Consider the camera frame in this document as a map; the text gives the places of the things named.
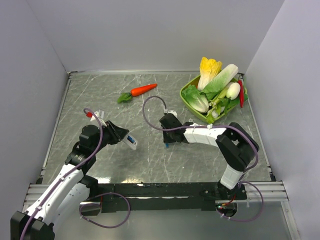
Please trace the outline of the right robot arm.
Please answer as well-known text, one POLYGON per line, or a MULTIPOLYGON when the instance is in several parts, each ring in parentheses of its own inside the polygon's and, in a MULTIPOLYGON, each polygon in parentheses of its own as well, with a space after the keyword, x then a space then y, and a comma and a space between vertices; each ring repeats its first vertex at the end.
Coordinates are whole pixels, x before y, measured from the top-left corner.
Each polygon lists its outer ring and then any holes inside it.
POLYGON ((243 175, 259 161, 259 145, 236 122, 213 127, 192 122, 182 124, 172 113, 159 120, 165 144, 205 144, 219 148, 227 162, 226 169, 211 193, 215 200, 234 200, 241 193, 243 175))

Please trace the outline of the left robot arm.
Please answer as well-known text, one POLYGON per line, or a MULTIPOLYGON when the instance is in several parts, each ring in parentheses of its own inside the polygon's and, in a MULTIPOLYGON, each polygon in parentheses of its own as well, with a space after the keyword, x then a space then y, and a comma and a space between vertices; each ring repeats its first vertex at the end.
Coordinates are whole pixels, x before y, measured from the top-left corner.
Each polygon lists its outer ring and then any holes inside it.
POLYGON ((73 146, 53 182, 25 212, 16 211, 11 217, 10 238, 53 240, 64 220, 81 202, 93 201, 99 195, 98 180, 87 175, 96 162, 96 153, 106 145, 120 142, 133 150, 138 145, 129 130, 111 121, 101 126, 83 127, 79 141, 73 146))

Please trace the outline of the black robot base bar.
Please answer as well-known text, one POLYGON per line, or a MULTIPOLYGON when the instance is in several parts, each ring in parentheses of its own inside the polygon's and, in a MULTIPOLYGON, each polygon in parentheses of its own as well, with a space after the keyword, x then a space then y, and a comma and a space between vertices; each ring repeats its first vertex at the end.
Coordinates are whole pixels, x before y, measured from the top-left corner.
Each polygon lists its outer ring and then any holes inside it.
POLYGON ((81 204, 98 204, 102 213, 118 211, 215 211, 216 204, 247 199, 245 186, 229 190, 218 182, 99 183, 81 204))

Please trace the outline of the white remote control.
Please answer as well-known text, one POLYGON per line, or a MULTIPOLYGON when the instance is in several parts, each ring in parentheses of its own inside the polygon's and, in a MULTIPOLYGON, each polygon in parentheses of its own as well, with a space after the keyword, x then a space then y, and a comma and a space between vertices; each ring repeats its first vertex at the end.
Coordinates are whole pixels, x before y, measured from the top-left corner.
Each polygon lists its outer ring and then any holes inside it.
POLYGON ((138 141, 130 133, 125 135, 125 137, 123 138, 122 142, 125 143, 132 150, 136 150, 137 149, 138 141))

